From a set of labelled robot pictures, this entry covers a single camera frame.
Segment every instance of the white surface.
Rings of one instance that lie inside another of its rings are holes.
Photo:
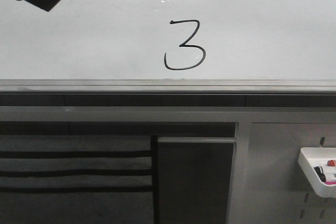
[[[334,1],[1,0],[0,79],[334,80]]]
[[[305,173],[309,183],[318,196],[336,198],[336,185],[323,183],[314,170],[315,166],[326,164],[329,159],[335,159],[336,148],[303,147],[299,155],[299,165]]]

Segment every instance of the marker holder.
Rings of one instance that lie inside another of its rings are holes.
[[[314,167],[326,166],[330,159],[336,159],[336,148],[303,147],[298,160],[315,193],[323,198],[336,198],[336,185],[326,185],[322,182]]]

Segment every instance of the number 3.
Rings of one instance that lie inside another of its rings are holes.
[[[199,66],[205,59],[205,55],[206,55],[206,52],[204,50],[203,47],[200,47],[200,46],[196,46],[196,45],[187,45],[187,43],[195,36],[195,34],[197,33],[198,29],[200,28],[199,24],[200,22],[196,19],[190,19],[190,20],[181,20],[181,21],[170,21],[170,24],[178,24],[178,23],[186,23],[186,22],[196,22],[197,23],[197,27],[195,29],[195,31],[193,32],[193,34],[191,34],[191,36],[185,41],[183,42],[182,44],[180,44],[180,47],[196,47],[198,48],[199,50],[201,50],[203,52],[203,57],[202,59],[195,65],[191,66],[191,67],[186,67],[186,68],[172,68],[172,67],[169,67],[168,64],[167,64],[167,53],[164,54],[164,65],[166,66],[166,68],[170,69],[170,70],[187,70],[187,69],[192,69],[192,68],[196,68],[197,66]]]

